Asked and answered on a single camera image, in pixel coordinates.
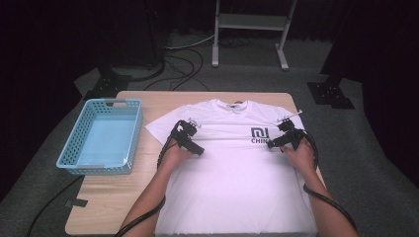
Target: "black logo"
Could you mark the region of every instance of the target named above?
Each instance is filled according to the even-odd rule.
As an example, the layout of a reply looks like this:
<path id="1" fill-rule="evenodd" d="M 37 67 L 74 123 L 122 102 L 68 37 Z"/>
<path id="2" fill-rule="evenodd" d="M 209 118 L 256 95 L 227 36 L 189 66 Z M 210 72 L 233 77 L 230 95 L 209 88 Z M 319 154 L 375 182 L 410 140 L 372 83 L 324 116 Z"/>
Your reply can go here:
<path id="1" fill-rule="evenodd" d="M 266 143 L 269 140 L 268 128 L 252 127 L 252 143 Z"/>

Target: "person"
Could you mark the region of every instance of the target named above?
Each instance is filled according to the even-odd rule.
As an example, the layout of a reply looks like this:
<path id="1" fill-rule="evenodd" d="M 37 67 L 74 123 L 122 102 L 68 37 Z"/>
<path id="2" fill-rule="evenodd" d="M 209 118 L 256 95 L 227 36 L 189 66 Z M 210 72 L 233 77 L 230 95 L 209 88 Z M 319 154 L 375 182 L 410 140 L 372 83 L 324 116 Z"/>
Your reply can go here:
<path id="1" fill-rule="evenodd" d="M 313 150 L 310 143 L 305 138 L 301 140 L 296 151 L 286 146 L 282 146 L 281 149 L 287 154 L 293 166 L 301 172 L 305 184 L 310 190 L 328 198 L 332 198 L 313 169 Z M 161 165 L 148 186 L 126 215 L 121 228 L 143 215 L 145 212 L 153 209 L 164 199 L 172 172 L 192 155 L 191 152 L 179 147 L 176 140 L 172 139 L 170 141 L 169 148 L 163 156 Z M 317 230 L 321 237 L 358 236 L 356 229 L 352 226 L 350 221 L 336 208 L 316 197 L 309 196 L 309 200 Z M 158 212 L 135 225 L 124 236 L 152 236 L 154 234 L 157 219 Z"/>

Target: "white t-shirt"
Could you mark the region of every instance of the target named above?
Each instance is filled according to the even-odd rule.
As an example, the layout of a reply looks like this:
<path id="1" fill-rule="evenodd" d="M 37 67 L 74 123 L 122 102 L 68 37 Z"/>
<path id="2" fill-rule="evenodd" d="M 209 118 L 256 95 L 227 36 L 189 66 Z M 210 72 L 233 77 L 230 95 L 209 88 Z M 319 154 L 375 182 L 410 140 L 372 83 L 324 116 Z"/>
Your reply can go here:
<path id="1" fill-rule="evenodd" d="M 193 120 L 192 137 L 205 149 L 172 174 L 156 234 L 301 233 L 316 227 L 303 180 L 278 147 L 287 110 L 253 101 L 214 99 L 180 107 L 146 128 L 164 144 L 175 123 Z M 299 117 L 292 117 L 302 128 Z"/>

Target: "black cable on floor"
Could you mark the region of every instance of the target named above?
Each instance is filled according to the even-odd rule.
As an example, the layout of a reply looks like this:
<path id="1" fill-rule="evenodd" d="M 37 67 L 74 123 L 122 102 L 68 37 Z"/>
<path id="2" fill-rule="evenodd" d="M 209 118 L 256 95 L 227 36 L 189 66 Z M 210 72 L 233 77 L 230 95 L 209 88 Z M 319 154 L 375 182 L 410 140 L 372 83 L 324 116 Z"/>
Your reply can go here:
<path id="1" fill-rule="evenodd" d="M 194 76 L 197 75 L 197 73 L 201 71 L 201 68 L 203 68 L 203 65 L 204 65 L 204 58 L 203 58 L 203 56 L 199 52 L 197 52 L 197 51 L 195 51 L 193 49 L 185 49 L 185 50 L 192 51 L 192 52 L 196 53 L 200 57 L 200 59 L 201 59 L 201 65 L 200 65 L 200 67 L 197 69 L 197 71 L 194 74 L 192 74 L 189 78 L 187 78 L 186 80 L 184 80 L 183 82 L 181 82 L 177 86 L 175 86 L 172 89 L 172 91 L 175 91 L 177 88 L 179 88 L 180 86 L 182 86 L 183 84 L 185 84 L 187 81 L 189 81 L 192 78 L 194 78 Z"/>
<path id="2" fill-rule="evenodd" d="M 162 74 L 164 72 L 165 69 L 165 60 L 164 58 L 161 60 L 161 66 L 159 67 L 159 69 L 152 73 L 151 75 L 147 75 L 147 76 L 143 76 L 143 77 L 132 77 L 131 75 L 122 75 L 117 73 L 116 71 L 114 71 L 111 67 L 112 73 L 114 74 L 114 78 L 116 80 L 121 80 L 121 81 L 127 81 L 127 82 L 141 82 L 141 81 L 146 81 L 146 80 L 150 80 L 152 78 L 155 78 L 157 76 L 159 76 L 160 74 Z"/>
<path id="3" fill-rule="evenodd" d="M 146 91 L 146 90 L 147 90 L 148 88 L 150 88 L 152 85 L 157 84 L 157 83 L 159 83 L 159 82 L 162 82 L 162 81 L 169 81 L 169 80 L 173 80 L 173 79 L 181 79 L 181 80 L 182 80 L 182 79 L 187 78 L 188 76 L 190 76 L 190 75 L 192 75 L 192 74 L 194 73 L 194 71 L 195 71 L 195 66 L 194 66 L 194 63 L 193 63 L 193 62 L 191 62 L 190 60 L 188 60 L 188 59 L 186 59 L 186 58 L 182 58 L 182 57 L 172 56 L 172 55 L 166 55 L 166 57 L 172 57 L 172 58 L 176 58 L 176 59 L 180 59 L 180 60 L 184 60 L 184 61 L 188 62 L 188 63 L 191 65 L 191 67 L 192 67 L 191 72 L 189 72 L 189 73 L 185 73 L 185 72 L 181 71 L 179 68 L 175 67 L 173 63 L 171 63 L 171 62 L 169 62 L 169 61 L 165 60 L 165 62 L 166 62 L 167 64 L 169 64 L 169 65 L 170 65 L 170 67 L 172 67 L 172 68 L 174 69 L 174 71 L 175 71 L 175 72 L 181 73 L 181 74 L 182 74 L 182 76 L 180 76 L 180 77 L 169 77 L 169 78 L 163 78 L 163 79 L 160 79 L 160 80 L 154 81 L 154 82 L 152 82 L 152 83 L 148 84 L 148 85 L 147 85 L 147 86 L 143 89 L 143 91 Z"/>
<path id="4" fill-rule="evenodd" d="M 183 57 L 173 56 L 173 55 L 166 55 L 166 56 L 167 57 L 172 57 L 172 58 L 177 58 L 179 60 L 184 60 L 184 61 L 188 62 L 191 65 L 191 67 L 192 67 L 192 69 L 191 69 L 191 71 L 189 73 L 185 73 L 185 72 L 181 71 L 179 68 L 175 67 L 174 64 L 173 65 L 169 64 L 172 68 L 177 69 L 175 71 L 180 72 L 183 75 L 182 77 L 179 78 L 180 80 L 177 81 L 177 82 L 181 82 L 182 79 L 184 79 L 184 78 L 189 78 L 195 72 L 195 65 L 194 65 L 194 63 L 191 60 L 188 60 L 188 59 L 183 58 Z M 170 83 L 170 89 L 169 89 L 170 91 L 172 91 L 172 85 L 174 83 L 176 83 L 176 82 L 171 82 Z"/>
<path id="5" fill-rule="evenodd" d="M 195 81 L 197 81 L 198 83 L 200 83 L 203 87 L 205 87 L 207 89 L 207 91 L 210 92 L 210 88 L 208 88 L 208 86 L 206 84 L 204 84 L 202 81 L 198 80 L 197 78 L 194 78 Z"/>
<path id="6" fill-rule="evenodd" d="M 44 210 L 46 210 L 46 208 L 56 199 L 58 198 L 62 193 L 64 193 L 68 188 L 70 188 L 72 185 L 74 185 L 74 183 L 76 183 L 78 180 L 80 180 L 83 176 L 79 176 L 77 177 L 73 182 L 71 182 L 70 184 L 68 184 L 66 187 L 64 187 L 64 189 L 62 189 L 60 192 L 58 192 L 58 194 L 56 194 L 49 202 L 46 203 L 46 205 L 43 206 L 43 208 L 40 210 L 40 212 L 38 212 L 37 216 L 35 217 L 35 219 L 32 221 L 31 226 L 29 227 L 29 230 L 27 232 L 27 237 L 31 236 L 31 232 L 32 229 L 35 226 L 35 223 L 37 222 L 38 218 L 40 218 L 41 214 L 43 213 Z"/>

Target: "wooden table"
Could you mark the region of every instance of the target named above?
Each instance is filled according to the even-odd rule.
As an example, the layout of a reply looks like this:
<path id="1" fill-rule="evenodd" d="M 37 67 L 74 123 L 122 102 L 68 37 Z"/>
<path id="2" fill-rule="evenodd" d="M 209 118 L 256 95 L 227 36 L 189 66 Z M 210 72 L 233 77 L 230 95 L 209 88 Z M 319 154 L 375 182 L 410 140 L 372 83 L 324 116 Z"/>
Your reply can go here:
<path id="1" fill-rule="evenodd" d="M 296 113 L 287 93 L 233 92 L 143 92 L 123 91 L 118 98 L 142 101 L 143 122 L 133 161 L 132 173 L 119 176 L 86 176 L 77 196 L 88 200 L 85 207 L 73 206 L 65 231 L 69 235 L 115 234 L 126 214 L 156 171 L 162 145 L 144 128 L 155 119 L 183 105 L 220 99 L 226 103 L 251 100 L 280 106 Z"/>

